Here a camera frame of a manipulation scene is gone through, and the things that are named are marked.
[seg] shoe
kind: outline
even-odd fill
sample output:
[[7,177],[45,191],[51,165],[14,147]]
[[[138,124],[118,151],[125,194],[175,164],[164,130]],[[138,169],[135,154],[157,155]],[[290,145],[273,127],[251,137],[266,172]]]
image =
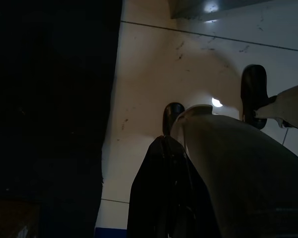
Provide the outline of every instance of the shoe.
[[184,106],[180,103],[170,103],[165,107],[162,123],[163,135],[170,135],[173,123],[184,111]]
[[269,103],[267,74],[261,65],[249,65],[242,75],[240,97],[243,102],[243,122],[257,129],[265,127],[267,119],[255,118],[255,110]]

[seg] person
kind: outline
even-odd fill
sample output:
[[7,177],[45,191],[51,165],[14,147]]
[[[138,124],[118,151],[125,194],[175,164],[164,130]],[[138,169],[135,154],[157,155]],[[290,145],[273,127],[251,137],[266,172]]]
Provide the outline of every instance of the person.
[[[256,92],[246,99],[243,89],[254,69],[245,69],[241,87],[251,106]],[[266,102],[256,106],[274,103]],[[250,108],[246,120],[258,109]],[[163,136],[131,188],[127,238],[298,237],[298,157],[253,121],[213,115],[209,105],[167,105]]]
[[262,129],[267,119],[275,119],[279,127],[298,129],[298,85],[268,98],[267,74],[263,66],[246,67],[242,75],[241,99],[245,123]]

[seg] light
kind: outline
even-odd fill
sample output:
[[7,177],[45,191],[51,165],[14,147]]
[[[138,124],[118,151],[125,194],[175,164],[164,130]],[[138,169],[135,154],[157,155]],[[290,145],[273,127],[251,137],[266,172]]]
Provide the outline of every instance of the light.
[[219,10],[219,6],[215,2],[209,2],[204,6],[205,13],[216,12]]
[[217,99],[215,99],[215,98],[212,98],[212,104],[213,104],[213,106],[216,107],[216,108],[220,108],[221,106],[223,106],[223,105],[219,102],[219,100],[217,100]]

